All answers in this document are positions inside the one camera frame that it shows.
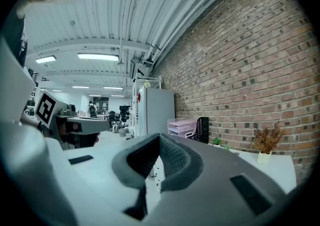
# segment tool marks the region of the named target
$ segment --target white refrigerator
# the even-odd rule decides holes
[[[168,133],[168,119],[175,118],[172,90],[142,87],[138,95],[137,135]]]

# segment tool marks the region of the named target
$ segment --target white plant pot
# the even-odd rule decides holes
[[[271,153],[270,154],[265,154],[265,153],[259,152],[258,159],[256,160],[256,162],[258,164],[265,165],[265,164],[269,163],[270,158],[271,158]]]

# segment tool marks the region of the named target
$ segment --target small green plant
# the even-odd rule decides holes
[[[218,137],[214,138],[213,140],[214,145],[220,145],[220,143],[221,143],[221,140]]]

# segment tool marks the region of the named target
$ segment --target ceiling light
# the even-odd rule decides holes
[[[41,64],[41,63],[56,61],[56,59],[57,59],[57,58],[56,58],[55,56],[47,56],[47,57],[43,57],[43,58],[36,59],[35,61],[36,61],[38,64]]]
[[[110,54],[100,54],[100,53],[78,53],[80,59],[99,59],[99,60],[110,60],[110,61],[119,61],[118,55]]]
[[[103,88],[109,88],[109,89],[121,89],[123,90],[124,88],[117,88],[117,87],[103,87]]]

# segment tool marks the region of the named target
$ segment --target brick wall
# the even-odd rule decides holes
[[[176,117],[209,117],[210,140],[253,148],[255,127],[285,132],[297,182],[320,145],[319,47],[297,0],[218,0],[172,47],[153,76],[174,90]]]

